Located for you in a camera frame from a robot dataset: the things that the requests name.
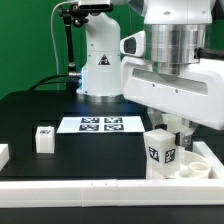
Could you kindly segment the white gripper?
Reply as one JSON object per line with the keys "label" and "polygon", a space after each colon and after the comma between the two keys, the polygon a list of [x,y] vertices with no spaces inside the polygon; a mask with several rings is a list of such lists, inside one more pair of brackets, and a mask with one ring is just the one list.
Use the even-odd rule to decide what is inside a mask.
{"label": "white gripper", "polygon": [[153,72],[143,59],[124,57],[122,91],[126,99],[150,107],[153,129],[167,129],[162,112],[186,119],[178,126],[177,146],[189,147],[199,124],[224,130],[223,61],[201,59],[182,65],[178,76],[169,76]]}

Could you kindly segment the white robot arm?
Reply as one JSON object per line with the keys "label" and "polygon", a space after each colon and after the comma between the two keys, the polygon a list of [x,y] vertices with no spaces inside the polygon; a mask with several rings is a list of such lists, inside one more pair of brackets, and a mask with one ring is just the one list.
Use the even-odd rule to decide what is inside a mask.
{"label": "white robot arm", "polygon": [[[224,130],[224,58],[205,47],[216,0],[78,0],[87,29],[80,92],[93,99],[121,94],[148,108],[156,128],[164,114],[184,124],[181,144],[195,129]],[[144,28],[124,39],[107,13],[128,4]]]}

